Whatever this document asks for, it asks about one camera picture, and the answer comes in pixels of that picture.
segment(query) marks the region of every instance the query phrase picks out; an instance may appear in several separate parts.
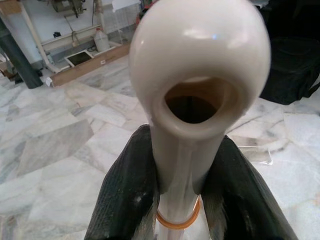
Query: marble floor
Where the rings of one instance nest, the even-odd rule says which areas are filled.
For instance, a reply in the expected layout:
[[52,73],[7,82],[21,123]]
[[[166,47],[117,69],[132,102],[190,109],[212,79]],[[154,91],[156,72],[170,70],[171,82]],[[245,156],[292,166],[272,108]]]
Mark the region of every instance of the marble floor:
[[[106,172],[147,122],[127,60],[56,88],[0,77],[0,239],[84,238]],[[228,131],[300,240],[320,239],[319,103],[320,91],[289,106],[258,99]]]

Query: wooden baseboard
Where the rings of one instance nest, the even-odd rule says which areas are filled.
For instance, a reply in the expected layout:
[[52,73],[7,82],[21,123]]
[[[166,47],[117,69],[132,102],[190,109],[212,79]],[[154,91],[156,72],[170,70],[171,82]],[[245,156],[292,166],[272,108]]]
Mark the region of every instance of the wooden baseboard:
[[121,57],[124,57],[129,54],[130,44],[125,44],[122,46],[118,46],[112,50],[101,53],[94,58],[85,61],[75,67],[72,67],[68,70],[59,72],[53,76],[51,76],[51,81],[54,87],[61,86],[66,84],[76,78],[81,77],[95,69],[98,69],[105,64],[113,62]]

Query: hole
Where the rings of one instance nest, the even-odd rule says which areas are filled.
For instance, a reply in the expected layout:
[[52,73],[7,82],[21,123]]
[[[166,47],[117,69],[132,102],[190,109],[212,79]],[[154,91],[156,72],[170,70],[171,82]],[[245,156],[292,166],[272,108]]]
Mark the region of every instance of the hole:
[[180,120],[189,124],[199,124],[215,113],[216,109],[197,96],[177,96],[166,101],[169,109]]
[[225,101],[235,106],[238,94],[227,81],[216,77],[193,77],[177,84],[165,95],[171,112],[181,121],[200,124],[212,118]]

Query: orange ring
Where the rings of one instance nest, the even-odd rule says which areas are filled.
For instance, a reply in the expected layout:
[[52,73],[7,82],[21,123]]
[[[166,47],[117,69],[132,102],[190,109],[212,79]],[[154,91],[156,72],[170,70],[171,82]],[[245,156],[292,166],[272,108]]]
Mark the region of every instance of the orange ring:
[[168,229],[174,229],[174,230],[182,230],[188,228],[191,224],[195,222],[197,219],[199,212],[200,212],[201,202],[200,198],[198,197],[192,212],[192,216],[185,222],[174,224],[171,222],[166,221],[159,213],[159,211],[156,211],[156,219],[161,223],[163,226],[165,226]]

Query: dark grey pipe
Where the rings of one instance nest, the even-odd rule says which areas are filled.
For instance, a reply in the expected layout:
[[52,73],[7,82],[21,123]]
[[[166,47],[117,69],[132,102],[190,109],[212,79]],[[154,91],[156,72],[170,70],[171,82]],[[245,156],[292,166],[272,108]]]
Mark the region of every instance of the dark grey pipe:
[[28,62],[26,56],[12,37],[10,31],[0,18],[0,47],[8,56],[16,71],[29,89],[40,87],[44,83]]

